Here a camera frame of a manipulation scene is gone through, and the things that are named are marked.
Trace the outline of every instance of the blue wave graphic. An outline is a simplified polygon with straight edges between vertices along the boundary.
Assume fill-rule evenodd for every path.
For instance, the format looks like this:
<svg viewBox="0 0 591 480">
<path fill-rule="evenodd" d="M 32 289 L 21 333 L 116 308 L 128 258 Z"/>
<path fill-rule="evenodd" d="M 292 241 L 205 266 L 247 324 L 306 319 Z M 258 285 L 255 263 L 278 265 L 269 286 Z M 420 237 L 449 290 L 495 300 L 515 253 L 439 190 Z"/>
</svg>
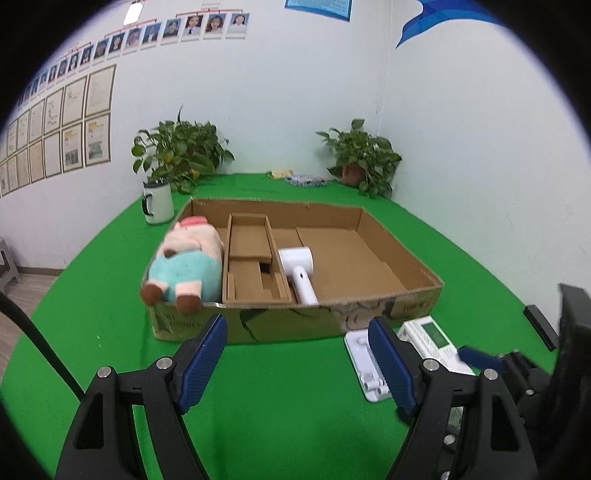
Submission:
<svg viewBox="0 0 591 480">
<path fill-rule="evenodd" d="M 423 12 L 410 19 L 402 28 L 402 38 L 397 47 L 407 40 L 429 30 L 446 20 L 469 18 L 483 22 L 502 25 L 486 8 L 472 0 L 419 0 L 423 5 Z"/>
</svg>

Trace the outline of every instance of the stuffed pig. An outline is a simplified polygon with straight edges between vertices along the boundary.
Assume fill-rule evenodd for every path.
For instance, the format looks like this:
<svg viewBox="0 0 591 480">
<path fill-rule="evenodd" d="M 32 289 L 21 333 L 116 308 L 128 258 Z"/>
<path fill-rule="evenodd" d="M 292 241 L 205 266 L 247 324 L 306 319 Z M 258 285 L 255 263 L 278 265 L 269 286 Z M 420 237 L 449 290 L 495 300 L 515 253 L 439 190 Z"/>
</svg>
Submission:
<svg viewBox="0 0 591 480">
<path fill-rule="evenodd" d="M 197 312 L 203 301 L 221 301 L 222 251 L 216 229 L 204 217 L 177 222 L 158 247 L 139 296 L 149 306 L 176 303 L 185 314 Z"/>
</svg>

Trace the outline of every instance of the metal bolt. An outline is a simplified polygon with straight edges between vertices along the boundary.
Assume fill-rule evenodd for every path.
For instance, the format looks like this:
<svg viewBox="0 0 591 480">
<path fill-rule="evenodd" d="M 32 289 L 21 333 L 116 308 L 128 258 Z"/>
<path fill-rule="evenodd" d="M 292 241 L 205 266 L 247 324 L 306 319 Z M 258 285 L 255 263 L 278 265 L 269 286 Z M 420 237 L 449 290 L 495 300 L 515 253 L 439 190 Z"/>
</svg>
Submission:
<svg viewBox="0 0 591 480">
<path fill-rule="evenodd" d="M 158 361 L 156 362 L 156 366 L 160 370 L 166 370 L 167 368 L 170 368 L 170 366 L 172 364 L 173 364 L 173 359 L 170 357 L 167 357 L 167 356 L 159 358 Z"/>
<path fill-rule="evenodd" d="M 96 373 L 99 378 L 106 378 L 111 374 L 112 370 L 110 367 L 100 367 L 99 371 Z"/>
<path fill-rule="evenodd" d="M 484 376 L 488 378 L 488 380 L 496 380 L 497 378 L 499 378 L 499 374 L 496 372 L 496 370 L 493 370 L 492 368 L 487 368 L 486 370 L 484 370 Z"/>
<path fill-rule="evenodd" d="M 439 362 L 437 360 L 433 360 L 432 358 L 427 358 L 423 362 L 423 367 L 425 367 L 430 372 L 434 372 L 439 368 Z"/>
</svg>

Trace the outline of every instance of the white hair dryer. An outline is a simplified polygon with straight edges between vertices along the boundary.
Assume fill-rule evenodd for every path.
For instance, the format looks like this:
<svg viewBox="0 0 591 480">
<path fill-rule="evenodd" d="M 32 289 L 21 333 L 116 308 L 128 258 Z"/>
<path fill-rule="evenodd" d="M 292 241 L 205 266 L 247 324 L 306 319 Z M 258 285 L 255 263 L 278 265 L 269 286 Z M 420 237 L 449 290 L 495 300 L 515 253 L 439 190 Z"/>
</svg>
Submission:
<svg viewBox="0 0 591 480">
<path fill-rule="evenodd" d="M 318 305 L 309 277 L 314 270 L 310 249 L 308 247 L 280 248 L 279 259 L 287 279 L 291 280 L 294 286 L 298 301 L 303 305 Z"/>
</svg>

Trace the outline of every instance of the green tablecloth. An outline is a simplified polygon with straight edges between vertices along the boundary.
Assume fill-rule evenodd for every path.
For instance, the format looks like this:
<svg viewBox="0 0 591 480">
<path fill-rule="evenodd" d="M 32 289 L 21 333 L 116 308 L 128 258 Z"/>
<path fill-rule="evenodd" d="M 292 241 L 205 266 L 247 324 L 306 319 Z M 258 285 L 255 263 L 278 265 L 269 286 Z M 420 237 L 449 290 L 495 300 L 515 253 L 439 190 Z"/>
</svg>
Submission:
<svg viewBox="0 0 591 480">
<path fill-rule="evenodd" d="M 363 206 L 446 283 L 432 315 L 456 345 L 494 353 L 518 348 L 552 369 L 554 355 L 523 317 L 524 305 L 395 203 L 335 182 L 299 189 L 261 174 L 215 177 L 197 195 Z M 175 194 L 176 209 L 187 199 Z M 33 321 L 83 388 L 102 365 L 119 372 L 145 368 L 177 349 L 152 337 L 138 297 L 166 229 L 148 226 L 135 202 L 72 261 L 35 312 Z M 23 437 L 55 472 L 77 401 L 26 338 L 15 348 L 1 391 Z M 343 339 L 331 338 L 228 346 L 202 402 L 184 418 L 212 479 L 376 479 L 388 472 L 407 431 L 394 409 L 392 400 L 365 400 Z M 148 476 L 161 478 L 141 408 L 137 427 Z"/>
</svg>

